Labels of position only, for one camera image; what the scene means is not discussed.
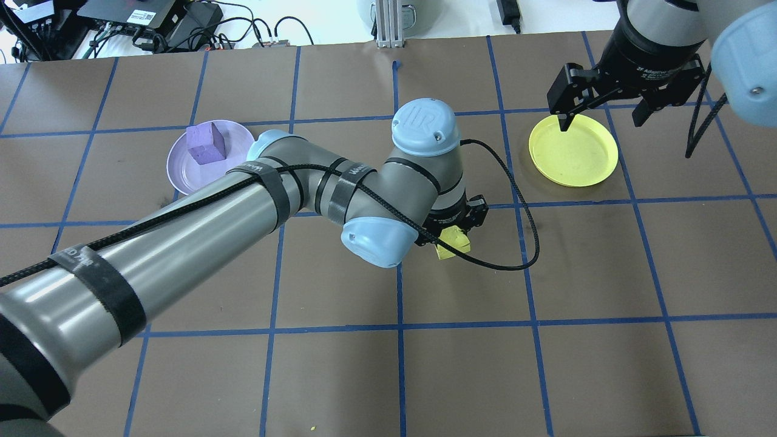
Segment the electronic device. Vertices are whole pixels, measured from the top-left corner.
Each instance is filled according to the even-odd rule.
[[[186,15],[186,0],[88,0],[78,15],[93,19],[97,26],[122,24],[122,34],[151,38],[167,35]]]
[[[216,24],[224,18],[224,13],[219,5],[213,3],[193,2],[186,7],[186,15],[178,22],[175,29],[167,36],[167,45],[173,48],[172,51],[190,51],[186,40],[196,33],[200,28],[207,28],[210,33],[215,32]],[[199,50],[210,39],[206,35],[200,35],[192,38],[191,47],[193,50]]]

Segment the yellow plate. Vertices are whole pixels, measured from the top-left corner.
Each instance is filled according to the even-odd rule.
[[[575,116],[566,132],[555,115],[537,123],[529,136],[529,154],[540,173],[565,187],[598,184],[618,165],[610,131],[584,115]]]

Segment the plate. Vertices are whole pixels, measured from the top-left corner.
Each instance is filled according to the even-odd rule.
[[[221,132],[227,158],[202,166],[197,164],[186,147],[186,132],[184,132],[172,145],[167,155],[167,178],[182,194],[192,194],[224,176],[233,167],[244,163],[248,149],[253,143],[253,135],[240,123],[229,120],[213,120],[205,123],[215,124]]]
[[[529,136],[529,154],[543,176],[565,187],[598,184],[618,165],[610,131],[584,115],[575,116],[566,132],[555,115],[537,123]]]

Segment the foam cube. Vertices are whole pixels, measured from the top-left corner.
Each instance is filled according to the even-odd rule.
[[[203,123],[186,128],[186,148],[201,166],[227,158],[224,136],[213,123]]]

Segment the light blue joint cap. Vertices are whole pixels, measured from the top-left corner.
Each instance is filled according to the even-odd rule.
[[[417,238],[410,225],[385,217],[352,218],[340,234],[348,250],[383,268],[399,265]]]
[[[458,147],[462,134],[456,116],[442,100],[416,99],[405,103],[391,126],[394,145],[413,156],[439,156]]]
[[[250,149],[248,149],[248,156],[246,157],[247,160],[253,161],[264,152],[264,149],[267,149],[270,147],[271,144],[274,142],[282,139],[282,138],[288,138],[288,137],[296,137],[296,138],[302,138],[299,135],[293,135],[288,132],[282,131],[280,129],[270,129],[269,131],[262,132],[261,135],[256,139],[256,141],[251,144]]]
[[[734,20],[713,46],[713,71],[742,120],[777,127],[777,0]]]

